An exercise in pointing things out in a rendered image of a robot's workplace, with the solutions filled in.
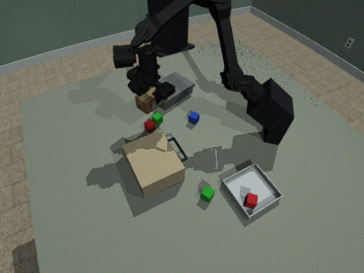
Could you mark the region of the green block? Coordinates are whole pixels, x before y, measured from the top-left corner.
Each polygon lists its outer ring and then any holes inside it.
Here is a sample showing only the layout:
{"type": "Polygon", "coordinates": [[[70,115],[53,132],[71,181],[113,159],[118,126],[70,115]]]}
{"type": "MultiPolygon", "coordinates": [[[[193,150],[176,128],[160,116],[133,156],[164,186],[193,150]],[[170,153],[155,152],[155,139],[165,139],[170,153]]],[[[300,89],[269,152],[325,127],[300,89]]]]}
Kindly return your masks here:
{"type": "Polygon", "coordinates": [[[200,197],[208,203],[211,200],[211,198],[214,196],[214,192],[215,192],[215,190],[213,190],[209,186],[206,186],[205,189],[202,191],[200,197]]]}
{"type": "Polygon", "coordinates": [[[157,126],[163,121],[163,116],[159,113],[155,113],[151,118],[157,126]]]}

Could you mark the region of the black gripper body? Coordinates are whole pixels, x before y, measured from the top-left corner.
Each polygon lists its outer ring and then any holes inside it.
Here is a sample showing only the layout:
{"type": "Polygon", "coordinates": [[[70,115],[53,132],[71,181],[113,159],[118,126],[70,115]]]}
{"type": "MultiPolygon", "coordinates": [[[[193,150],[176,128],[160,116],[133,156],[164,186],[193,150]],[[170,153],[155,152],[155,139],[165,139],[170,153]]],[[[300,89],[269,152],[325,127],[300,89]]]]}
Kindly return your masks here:
{"type": "Polygon", "coordinates": [[[135,66],[127,72],[127,78],[129,80],[132,80],[133,77],[137,75],[137,67],[138,70],[140,70],[141,74],[146,73],[150,76],[153,87],[156,88],[155,94],[158,98],[165,100],[175,93],[175,86],[167,81],[163,82],[163,84],[158,81],[159,79],[161,79],[161,76],[158,74],[158,69],[160,68],[160,65],[158,63],[152,68],[142,68],[140,66],[135,66]]]}

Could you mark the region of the brown cardboard box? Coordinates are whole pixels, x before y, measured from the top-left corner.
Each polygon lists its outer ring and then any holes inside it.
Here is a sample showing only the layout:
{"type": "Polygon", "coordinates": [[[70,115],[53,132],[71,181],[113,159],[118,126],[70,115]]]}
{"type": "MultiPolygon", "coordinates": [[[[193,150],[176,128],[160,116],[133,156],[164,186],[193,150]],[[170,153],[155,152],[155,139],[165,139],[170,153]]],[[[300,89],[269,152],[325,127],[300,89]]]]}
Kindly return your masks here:
{"type": "Polygon", "coordinates": [[[153,111],[168,100],[168,98],[165,100],[161,99],[160,103],[157,104],[155,96],[151,94],[155,91],[155,89],[155,87],[150,87],[149,91],[146,94],[135,96],[137,106],[147,114],[149,114],[151,111],[153,111]]]}

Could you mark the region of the small blue block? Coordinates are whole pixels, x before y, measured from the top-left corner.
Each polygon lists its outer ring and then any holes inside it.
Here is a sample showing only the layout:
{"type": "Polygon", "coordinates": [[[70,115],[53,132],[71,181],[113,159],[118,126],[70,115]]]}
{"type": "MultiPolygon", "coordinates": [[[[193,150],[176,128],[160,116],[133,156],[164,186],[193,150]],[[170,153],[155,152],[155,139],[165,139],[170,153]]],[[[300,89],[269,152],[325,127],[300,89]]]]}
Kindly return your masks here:
{"type": "Polygon", "coordinates": [[[192,123],[192,124],[196,124],[198,121],[200,120],[200,115],[197,114],[196,112],[192,112],[190,115],[189,115],[189,120],[188,122],[189,123],[192,123]]]}

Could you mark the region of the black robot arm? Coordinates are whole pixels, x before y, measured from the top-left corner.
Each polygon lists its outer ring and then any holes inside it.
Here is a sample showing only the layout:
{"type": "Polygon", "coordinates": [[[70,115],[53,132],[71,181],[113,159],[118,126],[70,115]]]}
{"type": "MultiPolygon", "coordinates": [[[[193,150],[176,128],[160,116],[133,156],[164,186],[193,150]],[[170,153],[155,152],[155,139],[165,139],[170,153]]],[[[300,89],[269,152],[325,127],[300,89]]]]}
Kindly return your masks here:
{"type": "MultiPolygon", "coordinates": [[[[221,84],[225,83],[224,87],[234,92],[241,91],[243,98],[250,103],[261,102],[268,87],[264,87],[252,75],[244,76],[237,61],[230,23],[231,0],[174,0],[158,14],[148,17],[136,25],[136,35],[131,40],[130,45],[113,45],[115,68],[133,67],[134,63],[137,63],[136,54],[138,54],[140,67],[154,67],[157,64],[157,53],[163,51],[162,46],[157,41],[153,44],[139,46],[142,43],[151,42],[158,34],[157,31],[167,24],[168,20],[172,20],[187,8],[189,4],[197,4],[198,6],[208,8],[216,23],[224,61],[224,72],[220,73],[221,84]],[[132,62],[134,62],[133,66],[132,62]]],[[[147,73],[142,74],[138,69],[137,75],[128,84],[129,89],[137,95],[146,94],[152,86],[153,83],[150,76],[147,73]]]]}

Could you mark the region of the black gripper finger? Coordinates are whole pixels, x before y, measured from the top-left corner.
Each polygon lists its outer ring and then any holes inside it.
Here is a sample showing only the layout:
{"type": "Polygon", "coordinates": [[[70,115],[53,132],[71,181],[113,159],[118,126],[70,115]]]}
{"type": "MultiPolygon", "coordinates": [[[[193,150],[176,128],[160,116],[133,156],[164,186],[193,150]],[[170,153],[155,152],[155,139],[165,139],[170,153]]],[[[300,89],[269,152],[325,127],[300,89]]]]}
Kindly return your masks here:
{"type": "Polygon", "coordinates": [[[160,98],[158,98],[158,97],[156,96],[155,92],[154,92],[154,93],[152,93],[152,95],[154,95],[154,96],[155,96],[156,103],[157,103],[157,104],[159,104],[159,103],[160,103],[160,101],[161,101],[161,99],[160,99],[160,98]]]}

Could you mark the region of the red block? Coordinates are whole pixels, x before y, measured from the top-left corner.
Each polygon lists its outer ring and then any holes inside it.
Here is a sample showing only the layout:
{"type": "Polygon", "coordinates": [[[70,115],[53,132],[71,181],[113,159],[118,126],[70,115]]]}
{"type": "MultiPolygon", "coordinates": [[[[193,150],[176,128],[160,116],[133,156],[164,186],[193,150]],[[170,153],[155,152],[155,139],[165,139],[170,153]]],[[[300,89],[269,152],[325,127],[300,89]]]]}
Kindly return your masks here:
{"type": "Polygon", "coordinates": [[[245,197],[244,206],[254,209],[257,205],[258,195],[248,193],[245,197]]]}
{"type": "Polygon", "coordinates": [[[147,122],[144,123],[144,128],[151,133],[153,130],[156,129],[156,123],[149,119],[147,122]]]}

